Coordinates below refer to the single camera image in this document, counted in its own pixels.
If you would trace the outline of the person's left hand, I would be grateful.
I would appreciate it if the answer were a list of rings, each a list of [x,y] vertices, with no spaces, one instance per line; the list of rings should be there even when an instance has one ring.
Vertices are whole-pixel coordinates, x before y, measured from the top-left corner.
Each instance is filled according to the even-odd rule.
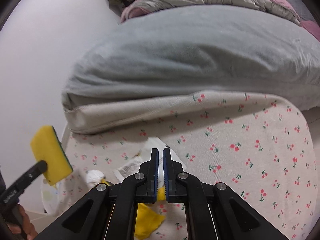
[[[22,217],[22,224],[16,225],[13,223],[8,223],[7,226],[10,229],[10,231],[14,235],[20,235],[22,231],[24,231],[27,235],[27,240],[34,239],[38,233],[35,230],[35,226],[31,223],[30,218],[28,214],[25,212],[25,209],[20,204],[17,204],[18,211]]]

